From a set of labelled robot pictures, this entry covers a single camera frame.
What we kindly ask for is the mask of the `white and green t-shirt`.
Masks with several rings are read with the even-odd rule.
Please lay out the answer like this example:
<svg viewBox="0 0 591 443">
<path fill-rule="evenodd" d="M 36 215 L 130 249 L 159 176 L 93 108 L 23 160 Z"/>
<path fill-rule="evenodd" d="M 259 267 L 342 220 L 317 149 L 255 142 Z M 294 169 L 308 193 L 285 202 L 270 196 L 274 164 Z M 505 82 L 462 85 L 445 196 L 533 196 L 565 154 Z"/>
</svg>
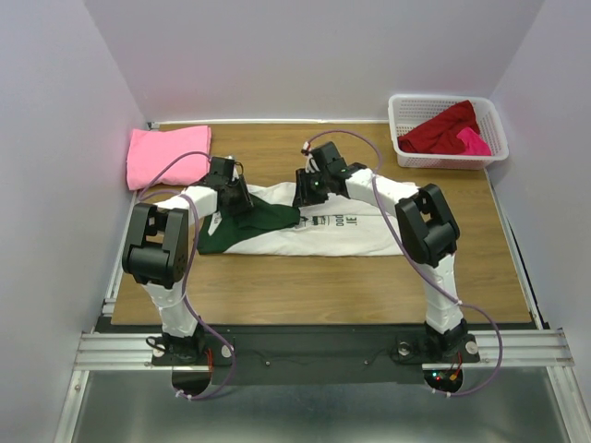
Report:
<svg viewBox="0 0 591 443">
<path fill-rule="evenodd" d="M 255 203 L 249 213 L 231 217 L 218 211 L 199 232 L 201 255 L 400 256 L 378 208 L 330 195 L 327 202 L 301 209 L 292 206 L 296 185 L 250 185 Z"/>
</svg>

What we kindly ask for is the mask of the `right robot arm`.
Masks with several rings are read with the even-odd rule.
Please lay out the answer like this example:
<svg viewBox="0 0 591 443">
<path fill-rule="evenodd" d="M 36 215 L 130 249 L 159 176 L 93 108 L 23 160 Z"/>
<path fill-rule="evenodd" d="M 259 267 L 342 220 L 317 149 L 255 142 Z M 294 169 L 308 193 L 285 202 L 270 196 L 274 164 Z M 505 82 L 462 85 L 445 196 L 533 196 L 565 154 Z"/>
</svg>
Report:
<svg viewBox="0 0 591 443">
<path fill-rule="evenodd" d="M 348 164 L 332 142 L 304 145 L 306 166 L 295 172 L 293 206 L 328 201 L 334 194 L 380 211 L 409 264 L 424 282 L 427 299 L 425 349 L 436 360 L 459 353 L 467 338 L 454 277 L 459 226 L 440 188 L 414 188 L 381 176 L 367 166 Z"/>
</svg>

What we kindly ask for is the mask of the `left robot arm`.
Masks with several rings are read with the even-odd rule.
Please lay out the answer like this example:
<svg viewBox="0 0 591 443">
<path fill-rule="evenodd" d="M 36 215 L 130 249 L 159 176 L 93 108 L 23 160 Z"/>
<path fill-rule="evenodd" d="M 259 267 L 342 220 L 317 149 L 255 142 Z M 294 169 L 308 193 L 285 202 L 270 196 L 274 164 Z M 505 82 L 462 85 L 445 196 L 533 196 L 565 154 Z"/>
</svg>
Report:
<svg viewBox="0 0 591 443">
<path fill-rule="evenodd" d="M 139 197 L 131 212 L 122 253 L 123 272 L 149 294 L 162 322 L 162 335 L 149 338 L 157 359 L 194 365 L 207 354 L 204 327 L 188 305 L 187 276 L 195 258 L 199 220 L 220 210 L 242 214 L 254 207 L 241 163 L 210 158 L 210 169 L 181 191 L 161 190 Z"/>
</svg>

